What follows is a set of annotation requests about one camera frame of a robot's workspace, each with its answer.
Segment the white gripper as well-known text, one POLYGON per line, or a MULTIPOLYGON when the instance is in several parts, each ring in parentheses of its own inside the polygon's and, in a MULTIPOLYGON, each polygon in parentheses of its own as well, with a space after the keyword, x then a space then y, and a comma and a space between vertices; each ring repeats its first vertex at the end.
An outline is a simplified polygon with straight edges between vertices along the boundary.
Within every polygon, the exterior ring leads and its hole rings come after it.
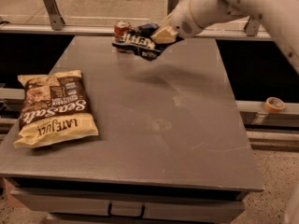
POLYGON ((192 14, 192 0, 183 0, 163 19, 161 27, 150 38, 156 44, 170 44, 176 41, 177 36, 191 38, 203 30, 192 14))

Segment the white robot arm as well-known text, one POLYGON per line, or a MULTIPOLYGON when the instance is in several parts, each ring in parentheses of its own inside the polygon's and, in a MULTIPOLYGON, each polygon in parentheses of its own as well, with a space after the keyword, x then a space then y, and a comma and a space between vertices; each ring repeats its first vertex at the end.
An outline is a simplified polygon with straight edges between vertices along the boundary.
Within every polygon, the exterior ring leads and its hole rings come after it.
POLYGON ((299 72, 299 0, 183 0, 150 36, 157 44, 202 33, 215 23, 252 16, 299 72))

